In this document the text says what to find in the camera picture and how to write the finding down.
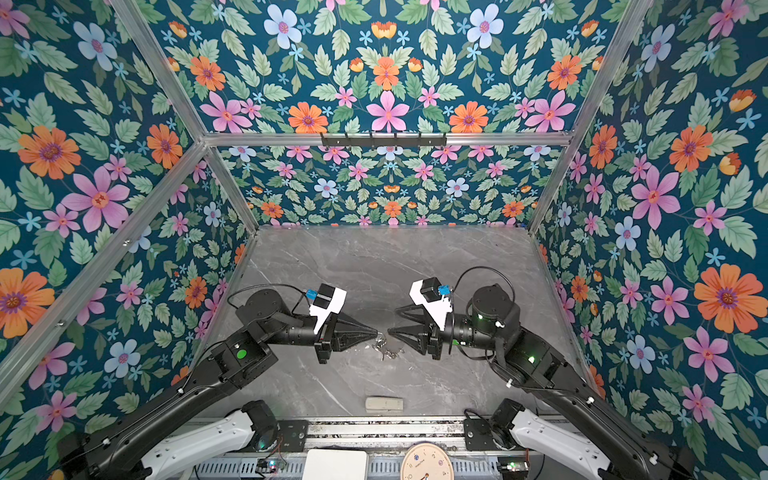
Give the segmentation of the silver keys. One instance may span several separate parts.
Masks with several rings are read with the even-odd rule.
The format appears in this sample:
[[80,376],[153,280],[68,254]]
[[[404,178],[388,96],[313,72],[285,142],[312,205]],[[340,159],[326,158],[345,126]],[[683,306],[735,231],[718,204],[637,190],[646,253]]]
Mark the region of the silver keys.
[[381,356],[381,360],[397,359],[404,350],[397,345],[391,345],[388,341],[388,337],[379,333],[377,338],[373,341],[372,348],[378,352]]

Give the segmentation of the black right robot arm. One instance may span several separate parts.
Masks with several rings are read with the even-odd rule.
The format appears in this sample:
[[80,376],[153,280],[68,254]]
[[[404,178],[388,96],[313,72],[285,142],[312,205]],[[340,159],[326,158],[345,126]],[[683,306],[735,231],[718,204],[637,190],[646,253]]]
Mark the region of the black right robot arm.
[[482,350],[482,360],[509,387],[534,395],[571,425],[554,425],[522,404],[505,400],[489,423],[499,441],[534,450],[588,479],[691,479],[695,456],[634,426],[612,407],[550,343],[520,323],[520,307],[498,284],[475,291],[464,313],[435,278],[412,285],[411,304],[396,309],[409,320],[389,329],[422,355],[438,360],[444,345]]

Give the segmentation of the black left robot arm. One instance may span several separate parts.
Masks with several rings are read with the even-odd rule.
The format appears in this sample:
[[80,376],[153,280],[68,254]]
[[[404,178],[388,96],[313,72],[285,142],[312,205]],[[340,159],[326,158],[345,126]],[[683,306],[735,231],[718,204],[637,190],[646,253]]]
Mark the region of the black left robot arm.
[[319,363],[374,340],[376,329],[343,313],[346,291],[323,284],[304,291],[305,314],[289,308],[276,284],[249,288],[236,308],[242,326],[210,345],[191,372],[158,397],[95,433],[73,432],[57,444],[66,479],[168,479],[244,448],[270,450],[278,422],[265,401],[249,401],[207,426],[178,430],[209,406],[255,381],[278,361],[276,345],[308,347]]

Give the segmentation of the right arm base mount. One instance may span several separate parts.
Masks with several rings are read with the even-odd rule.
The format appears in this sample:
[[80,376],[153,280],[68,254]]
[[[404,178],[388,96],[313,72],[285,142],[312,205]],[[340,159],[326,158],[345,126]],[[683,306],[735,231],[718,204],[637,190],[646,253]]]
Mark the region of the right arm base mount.
[[611,465],[590,440],[511,399],[503,400],[490,416],[466,408],[463,429],[468,451],[535,451],[586,479],[599,479]]

